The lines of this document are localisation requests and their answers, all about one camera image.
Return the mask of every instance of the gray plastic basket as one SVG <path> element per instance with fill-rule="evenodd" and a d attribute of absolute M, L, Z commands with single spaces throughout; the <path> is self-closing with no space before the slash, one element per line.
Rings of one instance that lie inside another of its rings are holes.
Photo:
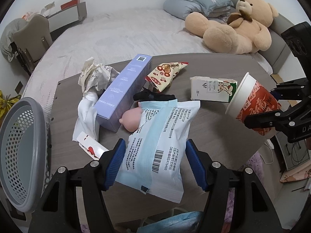
<path fill-rule="evenodd" d="M 44 190 L 47 136 L 43 110 L 30 97 L 19 100 L 0 129 L 0 181 L 12 205 L 33 212 Z"/>

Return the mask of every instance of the metal bolt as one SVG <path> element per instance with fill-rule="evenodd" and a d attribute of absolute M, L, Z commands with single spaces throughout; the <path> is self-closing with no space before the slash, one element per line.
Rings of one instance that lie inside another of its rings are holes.
<path fill-rule="evenodd" d="M 99 162 L 97 160 L 94 160 L 91 162 L 91 167 L 96 167 L 99 165 Z"/>
<path fill-rule="evenodd" d="M 215 168 L 219 168 L 220 167 L 220 163 L 215 161 L 212 163 L 212 166 L 215 167 Z"/>
<path fill-rule="evenodd" d="M 57 172 L 59 173 L 63 173 L 64 171 L 66 171 L 66 168 L 64 166 L 61 166 L 60 168 L 58 168 Z"/>
<path fill-rule="evenodd" d="M 245 168 L 245 172 L 248 173 L 248 174 L 252 174 L 252 168 Z"/>

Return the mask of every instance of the wooden tabletop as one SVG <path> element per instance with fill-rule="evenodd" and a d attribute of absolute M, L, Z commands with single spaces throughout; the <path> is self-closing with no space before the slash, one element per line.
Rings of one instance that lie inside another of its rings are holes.
<path fill-rule="evenodd" d="M 179 102 L 190 100 L 190 80 L 193 76 L 210 78 L 228 78 L 241 82 L 249 72 L 266 89 L 275 87 L 275 82 L 265 70 L 251 57 L 244 55 L 190 53 L 155 56 L 153 68 L 165 62 L 189 62 L 180 71 L 171 86 L 164 93 L 174 94 Z M 129 61 L 111 64 L 121 71 Z M 72 135 L 78 113 L 77 107 L 82 99 L 79 74 L 59 82 L 54 96 L 51 114 L 51 172 L 60 166 L 69 170 L 82 168 L 92 158 L 88 156 Z M 227 168 L 238 169 L 264 143 L 264 138 L 253 130 L 247 129 L 241 122 L 225 115 L 228 103 L 201 101 L 201 108 L 191 123 L 189 136 L 199 150 L 208 152 L 212 160 L 219 161 Z M 113 149 L 119 138 L 128 140 L 130 133 L 120 127 L 117 133 L 100 128 L 99 142 Z M 180 168 L 184 194 L 181 204 L 203 193 L 196 184 L 188 160 L 184 155 Z M 126 222 L 158 214 L 179 204 L 158 198 L 115 182 L 107 192 L 103 192 L 106 207 L 112 223 Z"/>

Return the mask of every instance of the teddy bear's head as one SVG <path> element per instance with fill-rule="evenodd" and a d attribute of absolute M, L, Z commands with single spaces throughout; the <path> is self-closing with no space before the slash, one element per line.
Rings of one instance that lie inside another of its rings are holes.
<path fill-rule="evenodd" d="M 238 0 L 235 8 L 236 12 L 242 11 L 266 27 L 269 27 L 273 18 L 279 15 L 276 8 L 264 0 Z"/>

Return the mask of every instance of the bed sheet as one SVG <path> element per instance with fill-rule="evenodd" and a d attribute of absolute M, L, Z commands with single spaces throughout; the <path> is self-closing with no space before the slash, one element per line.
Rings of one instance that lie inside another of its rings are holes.
<path fill-rule="evenodd" d="M 90 57 L 109 65 L 131 60 L 138 53 L 157 56 L 209 52 L 212 51 L 200 37 L 184 29 L 183 20 L 164 10 L 136 9 L 97 15 L 67 29 L 52 44 L 32 73 L 23 97 L 32 97 L 42 106 L 49 127 L 58 81 L 79 74 Z M 260 54 L 246 55 L 272 73 Z"/>

